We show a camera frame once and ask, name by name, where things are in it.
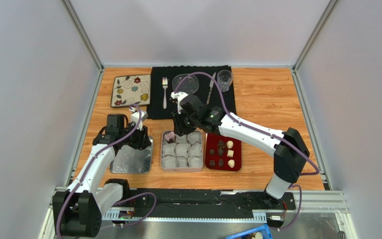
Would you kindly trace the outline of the silver chocolate tin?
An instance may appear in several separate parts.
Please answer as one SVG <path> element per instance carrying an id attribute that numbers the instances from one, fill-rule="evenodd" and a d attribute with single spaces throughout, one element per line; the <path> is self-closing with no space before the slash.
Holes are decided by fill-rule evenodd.
<path id="1" fill-rule="evenodd" d="M 176 135 L 175 143 L 167 143 L 164 135 L 172 130 L 162 133 L 161 168 L 165 173 L 196 173 L 203 168 L 203 140 L 198 130 Z"/>

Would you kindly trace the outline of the pink metal tongs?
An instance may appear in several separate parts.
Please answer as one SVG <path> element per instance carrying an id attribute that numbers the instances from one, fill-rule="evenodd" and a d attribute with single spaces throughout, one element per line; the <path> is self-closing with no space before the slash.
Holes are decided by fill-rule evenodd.
<path id="1" fill-rule="evenodd" d="M 164 135 L 164 139 L 167 142 L 170 138 L 173 138 L 175 140 L 176 134 L 173 131 L 170 131 Z"/>

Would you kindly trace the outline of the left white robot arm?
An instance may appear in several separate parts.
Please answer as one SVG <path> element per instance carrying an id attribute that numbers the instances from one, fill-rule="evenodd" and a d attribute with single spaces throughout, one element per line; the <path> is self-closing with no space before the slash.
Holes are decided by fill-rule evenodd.
<path id="1" fill-rule="evenodd" d="M 145 150 L 152 145 L 148 128 L 143 122 L 145 111 L 131 114 L 109 114 L 106 125 L 93 139 L 90 155 L 72 183 L 63 192 L 56 192 L 52 198 L 56 236 L 97 236 L 102 215 L 123 198 L 129 191 L 127 180 L 108 181 L 102 190 L 98 186 L 107 167 L 124 146 Z"/>

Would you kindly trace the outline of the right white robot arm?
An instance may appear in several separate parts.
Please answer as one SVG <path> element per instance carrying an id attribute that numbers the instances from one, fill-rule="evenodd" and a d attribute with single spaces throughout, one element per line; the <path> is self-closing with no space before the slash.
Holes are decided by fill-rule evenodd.
<path id="1" fill-rule="evenodd" d="M 265 188 L 269 198 L 281 199 L 298 181 L 309 160 L 309 152 L 296 129 L 271 129 L 244 120 L 221 107 L 210 109 L 193 94 L 172 93 L 171 98 L 177 104 L 177 110 L 172 113 L 175 134 L 183 136 L 199 128 L 208 134 L 252 145 L 274 159 L 274 174 Z"/>

